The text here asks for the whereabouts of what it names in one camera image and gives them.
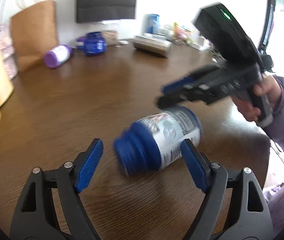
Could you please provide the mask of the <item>right hand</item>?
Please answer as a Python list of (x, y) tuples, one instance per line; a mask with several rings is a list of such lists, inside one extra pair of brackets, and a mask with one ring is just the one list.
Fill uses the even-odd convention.
[[(254, 85), (253, 92), (257, 96), (266, 95), (268, 97), (270, 106), (274, 110), (281, 99), (282, 89), (274, 76), (263, 75), (262, 82)], [(244, 101), (236, 95), (232, 96), (231, 98), (233, 103), (237, 106), (238, 111), (244, 116), (246, 121), (258, 121), (258, 117), (261, 115), (261, 110), (259, 108), (254, 107), (250, 102)]]

